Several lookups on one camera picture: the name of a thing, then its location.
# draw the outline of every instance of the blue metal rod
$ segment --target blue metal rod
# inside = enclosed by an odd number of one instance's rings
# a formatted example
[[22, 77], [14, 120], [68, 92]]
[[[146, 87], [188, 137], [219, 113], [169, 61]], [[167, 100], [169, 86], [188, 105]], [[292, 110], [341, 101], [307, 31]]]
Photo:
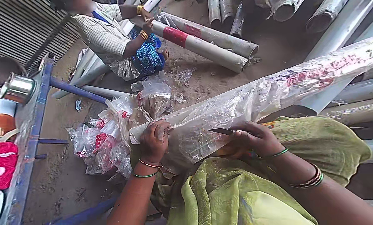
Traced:
[[39, 138], [39, 144], [68, 144], [67, 140], [64, 139], [44, 139]]
[[89, 220], [96, 219], [98, 216], [100, 216], [101, 214], [108, 211], [111, 207], [113, 207], [116, 200], [117, 200], [117, 197], [110, 198], [109, 200], [99, 203], [95, 207], [89, 208], [69, 218], [61, 219], [59, 221], [51, 222], [47, 224], [49, 225], [77, 225], [77, 224], [80, 224], [80, 223], [83, 223]]
[[91, 99], [91, 100], [94, 100], [96, 102], [100, 102], [100, 103], [103, 103], [103, 104], [107, 100], [107, 99], [105, 99], [105, 98], [103, 98], [99, 95], [95, 95], [93, 93], [90, 93], [89, 91], [80, 89], [80, 88], [78, 88], [76, 86], [73, 86], [71, 84], [67, 84], [67, 83], [64, 83], [62, 81], [58, 81], [52, 76], [50, 77], [50, 86], [61, 89], [61, 90], [65, 90], [65, 91], [67, 91], [69, 93], [73, 93], [75, 95], [86, 97], [88, 99]]

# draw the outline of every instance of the blue printed fabric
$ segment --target blue printed fabric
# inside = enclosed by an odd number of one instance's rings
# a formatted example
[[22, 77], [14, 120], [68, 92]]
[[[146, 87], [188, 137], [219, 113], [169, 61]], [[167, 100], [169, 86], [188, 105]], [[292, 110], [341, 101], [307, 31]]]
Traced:
[[[130, 32], [131, 38], [136, 38], [140, 31], [139, 27], [134, 27]], [[138, 49], [136, 55], [131, 57], [141, 76], [150, 76], [163, 70], [165, 64], [164, 56], [162, 53], [157, 52], [160, 47], [160, 39], [156, 35], [150, 34], [149, 38]]]

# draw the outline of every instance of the red cloth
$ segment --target red cloth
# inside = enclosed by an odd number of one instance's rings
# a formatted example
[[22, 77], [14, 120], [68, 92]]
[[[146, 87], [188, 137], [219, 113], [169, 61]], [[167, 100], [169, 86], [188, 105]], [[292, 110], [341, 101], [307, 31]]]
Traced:
[[17, 159], [18, 147], [14, 143], [0, 143], [0, 190], [10, 187]]

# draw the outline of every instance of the green bangle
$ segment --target green bangle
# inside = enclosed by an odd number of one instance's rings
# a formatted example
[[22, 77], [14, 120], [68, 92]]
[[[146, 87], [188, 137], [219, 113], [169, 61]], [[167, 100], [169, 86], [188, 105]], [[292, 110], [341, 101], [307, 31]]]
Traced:
[[285, 148], [284, 150], [280, 151], [279, 153], [275, 154], [275, 155], [272, 155], [272, 156], [269, 156], [269, 158], [273, 158], [273, 157], [276, 157], [276, 156], [279, 156], [279, 155], [282, 155], [284, 153], [286, 153], [288, 151], [287, 148]]
[[158, 172], [159, 172], [159, 169], [157, 169], [157, 171], [156, 171], [154, 174], [151, 174], [151, 175], [148, 175], [148, 176], [139, 176], [139, 175], [136, 175], [136, 174], [134, 173], [134, 171], [132, 171], [132, 174], [133, 174], [134, 176], [136, 176], [136, 177], [139, 177], [139, 178], [147, 178], [147, 177], [151, 177], [151, 176], [156, 175]]

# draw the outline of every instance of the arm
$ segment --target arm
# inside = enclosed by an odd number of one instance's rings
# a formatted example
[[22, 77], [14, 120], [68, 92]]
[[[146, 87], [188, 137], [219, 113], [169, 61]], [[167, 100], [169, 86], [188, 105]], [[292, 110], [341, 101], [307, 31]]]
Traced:
[[[163, 119], [152, 121], [148, 125], [140, 138], [141, 145], [144, 146], [142, 161], [154, 166], [159, 165], [169, 145], [168, 132], [170, 124]], [[147, 176], [156, 173], [157, 170], [139, 162], [133, 172], [139, 176]], [[144, 224], [155, 177], [132, 176], [117, 199], [107, 224]]]
[[[147, 35], [150, 35], [152, 33], [152, 21], [153, 18], [148, 19], [146, 23], [143, 24], [142, 30], [146, 32]], [[133, 40], [130, 40], [127, 45], [125, 46], [123, 58], [129, 58], [136, 54], [138, 49], [142, 46], [145, 39], [143, 39], [140, 35], [138, 35]]]
[[[283, 151], [285, 147], [277, 141], [267, 127], [244, 122], [231, 129], [236, 130], [233, 134], [234, 138], [244, 142], [246, 147], [255, 149], [260, 157], [265, 158], [275, 167], [277, 176], [285, 183], [301, 184], [314, 177], [315, 168], [293, 153], [286, 152], [269, 157]], [[283, 187], [317, 219], [319, 224], [373, 224], [373, 207], [327, 176], [324, 176], [323, 181], [314, 187], [305, 189], [286, 185]]]
[[[120, 5], [120, 12], [122, 19], [130, 19], [134, 18], [138, 15], [136, 9], [138, 8], [137, 5]], [[145, 19], [145, 21], [149, 18], [153, 18], [148, 11], [142, 8], [140, 15]]]

